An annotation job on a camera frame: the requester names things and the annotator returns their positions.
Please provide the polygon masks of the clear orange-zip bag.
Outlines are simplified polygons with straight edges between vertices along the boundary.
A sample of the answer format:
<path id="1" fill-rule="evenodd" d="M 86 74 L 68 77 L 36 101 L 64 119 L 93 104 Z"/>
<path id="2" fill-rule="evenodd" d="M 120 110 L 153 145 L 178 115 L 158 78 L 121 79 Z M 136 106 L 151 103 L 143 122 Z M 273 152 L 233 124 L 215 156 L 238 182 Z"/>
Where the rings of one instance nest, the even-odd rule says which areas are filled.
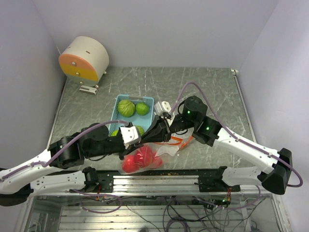
<path id="1" fill-rule="evenodd" d="M 177 157 L 179 155 L 179 152 L 184 150 L 186 147 L 188 147 L 190 142 L 192 141 L 193 141 L 193 137 L 189 134 L 182 134 L 182 135 L 173 134 L 171 136 L 171 139 L 168 142 L 147 143 L 147 144 L 144 144 L 143 146 L 149 146 L 152 149 L 153 158 L 156 156 L 160 156 L 162 158 L 163 165 L 160 167 L 162 168 L 166 166 L 167 163 L 172 161 L 175 157 Z M 131 152 L 129 155 L 134 155 L 136 150 Z M 138 170 L 137 172 L 125 173 L 122 170 L 122 163 L 123 161 L 121 162 L 121 164 L 118 165 L 118 171 L 120 172 L 120 174 L 135 174 L 135 173 L 140 173 L 140 172 L 144 172 L 148 170 L 153 170 L 153 168 L 151 168 L 151 165 L 149 165 L 144 168 L 141 167 L 140 170 Z"/>

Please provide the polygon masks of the red yellow apple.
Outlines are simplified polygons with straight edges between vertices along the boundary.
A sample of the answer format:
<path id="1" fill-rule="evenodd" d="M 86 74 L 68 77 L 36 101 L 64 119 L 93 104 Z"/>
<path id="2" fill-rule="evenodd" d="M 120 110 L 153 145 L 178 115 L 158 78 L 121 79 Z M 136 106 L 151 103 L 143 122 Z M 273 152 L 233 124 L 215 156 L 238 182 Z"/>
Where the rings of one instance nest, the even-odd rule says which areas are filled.
<path id="1" fill-rule="evenodd" d="M 153 158 L 151 163 L 151 168 L 157 169 L 160 168 L 163 165 L 163 160 L 160 156 L 156 156 Z"/>

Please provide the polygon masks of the red tomato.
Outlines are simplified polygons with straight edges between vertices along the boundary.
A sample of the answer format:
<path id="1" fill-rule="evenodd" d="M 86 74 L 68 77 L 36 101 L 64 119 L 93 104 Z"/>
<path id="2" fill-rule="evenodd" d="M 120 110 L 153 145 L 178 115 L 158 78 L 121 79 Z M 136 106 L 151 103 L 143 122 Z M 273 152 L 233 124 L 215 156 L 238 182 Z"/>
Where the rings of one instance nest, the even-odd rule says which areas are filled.
<path id="1" fill-rule="evenodd" d="M 122 170 L 125 173 L 134 173 L 140 170 L 140 167 L 135 163 L 134 155 L 127 155 L 122 163 Z"/>

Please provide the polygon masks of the red pomegranate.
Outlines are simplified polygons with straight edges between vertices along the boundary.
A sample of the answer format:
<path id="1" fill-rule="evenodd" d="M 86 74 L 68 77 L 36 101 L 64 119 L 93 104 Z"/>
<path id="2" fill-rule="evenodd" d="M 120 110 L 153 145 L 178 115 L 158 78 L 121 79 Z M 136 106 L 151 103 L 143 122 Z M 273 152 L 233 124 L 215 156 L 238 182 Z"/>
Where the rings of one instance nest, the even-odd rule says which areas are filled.
<path id="1" fill-rule="evenodd" d="M 136 150 L 134 163 L 139 167 L 147 167 L 152 163 L 153 151 L 149 146 L 143 146 Z"/>

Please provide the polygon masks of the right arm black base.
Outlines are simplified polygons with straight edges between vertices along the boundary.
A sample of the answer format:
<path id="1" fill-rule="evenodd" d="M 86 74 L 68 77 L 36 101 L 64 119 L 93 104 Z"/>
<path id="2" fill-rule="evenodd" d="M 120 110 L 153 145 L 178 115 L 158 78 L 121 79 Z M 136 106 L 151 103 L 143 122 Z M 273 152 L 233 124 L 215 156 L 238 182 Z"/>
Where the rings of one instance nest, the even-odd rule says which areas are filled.
<path id="1" fill-rule="evenodd" d="M 194 184 L 199 187 L 200 192 L 240 192 L 240 185 L 229 186 L 222 178 L 227 166 L 221 166 L 218 169 L 199 169 L 197 171 L 198 179 Z"/>

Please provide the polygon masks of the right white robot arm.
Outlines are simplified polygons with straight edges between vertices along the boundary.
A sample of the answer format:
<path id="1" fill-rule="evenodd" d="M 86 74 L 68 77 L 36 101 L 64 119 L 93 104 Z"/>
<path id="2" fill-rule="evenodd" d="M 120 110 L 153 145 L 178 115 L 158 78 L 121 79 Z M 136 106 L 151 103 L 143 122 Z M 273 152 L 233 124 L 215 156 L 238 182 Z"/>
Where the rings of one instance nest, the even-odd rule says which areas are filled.
<path id="1" fill-rule="evenodd" d="M 221 147 L 250 162 L 251 167 L 222 167 L 213 179 L 218 191 L 237 185 L 262 186 L 267 191 L 283 195 L 292 172 L 292 153 L 287 148 L 276 150 L 259 145 L 224 127 L 206 115 L 207 105 L 197 96 L 182 103 L 181 113 L 171 115 L 172 133 L 193 129 L 192 136 L 201 144 Z"/>

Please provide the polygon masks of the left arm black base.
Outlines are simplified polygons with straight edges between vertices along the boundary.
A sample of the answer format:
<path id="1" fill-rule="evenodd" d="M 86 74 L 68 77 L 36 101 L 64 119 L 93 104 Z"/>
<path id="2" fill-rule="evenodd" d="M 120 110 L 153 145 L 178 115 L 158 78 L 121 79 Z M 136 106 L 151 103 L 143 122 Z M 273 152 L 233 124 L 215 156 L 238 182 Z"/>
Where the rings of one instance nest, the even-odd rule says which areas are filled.
<path id="1" fill-rule="evenodd" d="M 78 177 L 77 180 L 81 180 L 84 186 L 71 188 L 69 192 L 77 190 L 82 193 L 112 193 L 113 177 L 109 173 L 97 171 L 92 167 L 84 168 L 81 173 L 84 179 Z"/>

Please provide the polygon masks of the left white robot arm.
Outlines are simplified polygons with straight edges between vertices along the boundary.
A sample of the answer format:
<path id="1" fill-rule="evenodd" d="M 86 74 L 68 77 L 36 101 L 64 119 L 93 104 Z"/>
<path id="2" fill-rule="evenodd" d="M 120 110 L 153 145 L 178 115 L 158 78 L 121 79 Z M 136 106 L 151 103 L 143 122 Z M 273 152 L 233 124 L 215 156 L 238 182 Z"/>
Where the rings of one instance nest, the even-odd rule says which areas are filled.
<path id="1" fill-rule="evenodd" d="M 168 122 L 157 116 L 140 135 L 132 123 L 113 120 L 95 123 L 72 136 L 55 142 L 34 158 L 0 172 L 0 204 L 24 203 L 47 189 L 51 174 L 83 165 L 85 159 L 119 154 L 120 159 L 145 143 L 167 142 L 171 138 Z"/>

